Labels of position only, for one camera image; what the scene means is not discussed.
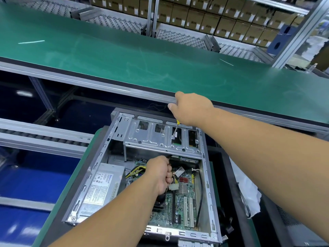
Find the hand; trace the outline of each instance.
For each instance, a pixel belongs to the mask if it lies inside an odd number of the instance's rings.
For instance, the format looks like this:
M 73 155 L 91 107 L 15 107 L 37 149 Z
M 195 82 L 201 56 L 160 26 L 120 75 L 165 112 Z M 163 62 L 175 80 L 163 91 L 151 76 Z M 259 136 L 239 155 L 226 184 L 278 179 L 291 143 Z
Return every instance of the hand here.
M 214 107 L 209 99 L 196 93 L 178 91 L 175 97 L 177 105 L 170 103 L 168 108 L 180 123 L 187 126 L 201 127 L 207 112 Z
M 156 180 L 159 195 L 163 194 L 166 191 L 167 186 L 173 181 L 169 160 L 163 155 L 150 159 L 146 163 L 144 175 Z

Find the person's left hand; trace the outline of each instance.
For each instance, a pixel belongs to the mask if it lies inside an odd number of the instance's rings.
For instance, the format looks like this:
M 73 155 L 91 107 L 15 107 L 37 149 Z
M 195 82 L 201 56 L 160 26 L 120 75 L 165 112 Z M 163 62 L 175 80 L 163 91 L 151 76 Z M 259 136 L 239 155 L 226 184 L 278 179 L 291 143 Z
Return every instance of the person's left hand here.
M 150 159 L 146 163 L 144 175 L 155 178 L 158 185 L 159 195 L 163 194 L 166 191 L 167 186 L 173 181 L 169 160 L 163 155 Z

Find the black cable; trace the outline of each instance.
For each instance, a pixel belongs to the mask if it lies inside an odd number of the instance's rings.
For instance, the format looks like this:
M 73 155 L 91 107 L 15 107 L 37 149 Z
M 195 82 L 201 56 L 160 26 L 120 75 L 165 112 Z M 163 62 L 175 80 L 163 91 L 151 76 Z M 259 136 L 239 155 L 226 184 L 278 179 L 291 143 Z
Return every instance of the black cable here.
M 199 170 L 198 170 L 198 173 L 199 173 L 200 182 L 201 182 L 201 198 L 200 198 L 200 205 L 199 205 L 198 215 L 196 216 L 195 228 L 198 227 L 199 217 L 200 217 L 200 212 L 201 212 L 201 205 L 202 205 L 202 198 L 203 198 L 203 183 L 202 183 L 201 173 L 200 173 Z

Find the green mat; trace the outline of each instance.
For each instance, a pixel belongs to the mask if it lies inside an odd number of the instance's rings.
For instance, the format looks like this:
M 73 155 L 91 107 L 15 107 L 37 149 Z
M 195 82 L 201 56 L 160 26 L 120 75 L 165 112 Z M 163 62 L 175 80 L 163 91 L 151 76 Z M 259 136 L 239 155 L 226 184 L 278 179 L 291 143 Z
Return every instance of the green mat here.
M 329 123 L 325 78 L 14 4 L 0 21 L 0 57 Z

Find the person's right hand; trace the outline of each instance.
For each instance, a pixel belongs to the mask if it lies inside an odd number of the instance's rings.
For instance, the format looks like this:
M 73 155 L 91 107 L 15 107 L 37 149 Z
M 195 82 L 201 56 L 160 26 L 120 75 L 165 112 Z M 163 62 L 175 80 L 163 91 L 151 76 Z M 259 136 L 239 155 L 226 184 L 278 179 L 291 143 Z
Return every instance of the person's right hand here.
M 187 126 L 201 127 L 205 116 L 214 107 L 209 99 L 196 93 L 178 91 L 175 97 L 177 105 L 169 103 L 168 108 L 180 123 Z

